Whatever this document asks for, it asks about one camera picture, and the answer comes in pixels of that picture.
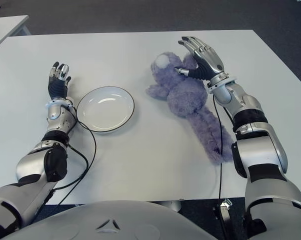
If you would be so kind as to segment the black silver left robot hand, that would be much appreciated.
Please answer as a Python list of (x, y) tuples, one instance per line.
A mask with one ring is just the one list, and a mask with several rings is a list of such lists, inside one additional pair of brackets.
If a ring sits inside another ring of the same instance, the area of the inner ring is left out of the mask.
[(68, 84), (71, 77), (68, 76), (69, 66), (56, 61), (48, 77), (48, 94), (51, 100), (66, 99), (68, 96)]

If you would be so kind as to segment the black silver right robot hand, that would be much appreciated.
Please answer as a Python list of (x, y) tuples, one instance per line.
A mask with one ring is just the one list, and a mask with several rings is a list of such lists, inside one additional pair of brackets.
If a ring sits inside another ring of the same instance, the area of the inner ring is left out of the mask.
[(195, 36), (182, 36), (179, 45), (185, 47), (197, 63), (195, 69), (175, 67), (180, 74), (193, 79), (210, 81), (225, 72), (224, 64), (215, 50)]

